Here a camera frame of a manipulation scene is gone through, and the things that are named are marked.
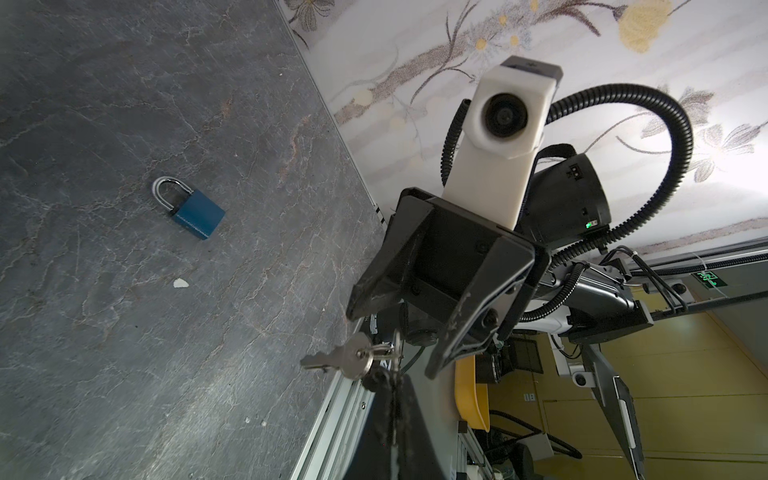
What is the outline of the aluminium mounting rail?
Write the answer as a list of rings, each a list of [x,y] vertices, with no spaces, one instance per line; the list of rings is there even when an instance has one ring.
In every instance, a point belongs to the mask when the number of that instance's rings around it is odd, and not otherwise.
[[[290,479],[343,479],[355,454],[373,397],[360,380],[335,376]]]

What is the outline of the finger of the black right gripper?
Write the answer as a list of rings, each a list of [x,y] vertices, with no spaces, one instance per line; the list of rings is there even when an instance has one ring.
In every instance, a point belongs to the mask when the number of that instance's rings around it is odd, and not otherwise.
[[[480,329],[479,339],[470,334],[483,322],[497,298],[522,281],[535,262],[535,249],[528,242],[497,239],[462,292],[435,346],[424,374],[435,380],[455,361],[482,352],[496,327]]]
[[[348,320],[377,314],[405,299],[432,221],[431,198],[425,191],[401,193],[379,251],[352,287],[346,306]]]

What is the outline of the blue padlock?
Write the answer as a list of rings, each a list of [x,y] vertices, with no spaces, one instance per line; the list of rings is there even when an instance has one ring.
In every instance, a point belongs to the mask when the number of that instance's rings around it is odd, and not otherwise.
[[[162,185],[170,183],[181,188],[186,194],[185,200],[175,206],[161,194]],[[199,190],[193,190],[182,180],[173,176],[160,176],[151,184],[151,193],[155,200],[170,214],[178,225],[201,240],[209,239],[215,232],[226,212]]]

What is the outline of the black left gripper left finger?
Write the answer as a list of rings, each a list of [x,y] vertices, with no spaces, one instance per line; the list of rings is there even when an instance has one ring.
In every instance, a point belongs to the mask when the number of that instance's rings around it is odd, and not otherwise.
[[[344,480],[391,479],[395,435],[395,380],[387,369],[374,367],[363,386],[374,393],[357,448]]]

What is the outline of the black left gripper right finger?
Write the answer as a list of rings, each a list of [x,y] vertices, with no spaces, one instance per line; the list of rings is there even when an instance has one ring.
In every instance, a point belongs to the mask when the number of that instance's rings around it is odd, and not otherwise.
[[[393,413],[397,479],[445,479],[408,375],[396,376]]]

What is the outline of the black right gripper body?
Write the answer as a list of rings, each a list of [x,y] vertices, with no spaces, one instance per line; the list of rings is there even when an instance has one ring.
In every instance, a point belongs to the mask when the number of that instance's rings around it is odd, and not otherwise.
[[[500,295],[490,308],[497,310],[497,338],[507,339],[512,329],[522,320],[528,303],[533,299],[537,283],[551,264],[550,252],[518,233],[431,195],[429,202],[434,205],[432,221],[419,251],[412,283],[405,292],[404,301],[425,313],[439,328],[445,328],[462,292],[493,243],[497,239],[528,242],[535,249],[533,266],[522,281]],[[483,327],[491,327],[486,318],[472,327],[470,334],[474,339],[480,338],[480,329]]]

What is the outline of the yellow chair outside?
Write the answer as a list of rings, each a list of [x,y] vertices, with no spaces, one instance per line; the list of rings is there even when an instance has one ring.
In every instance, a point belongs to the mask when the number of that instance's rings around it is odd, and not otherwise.
[[[462,358],[455,363],[454,399],[461,419],[469,427],[490,431],[488,386],[478,382],[475,356]]]

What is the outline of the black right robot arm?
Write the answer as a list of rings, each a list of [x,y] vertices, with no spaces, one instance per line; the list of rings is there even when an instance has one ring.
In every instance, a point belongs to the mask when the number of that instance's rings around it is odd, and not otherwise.
[[[590,160],[570,145],[547,147],[555,164],[533,175],[520,224],[508,230],[418,188],[402,192],[381,249],[352,288],[346,314],[407,317],[409,338],[433,346],[436,376],[454,361],[541,330],[565,310],[566,337],[598,344],[648,328],[628,273],[575,258],[566,247],[607,244],[610,211]]]

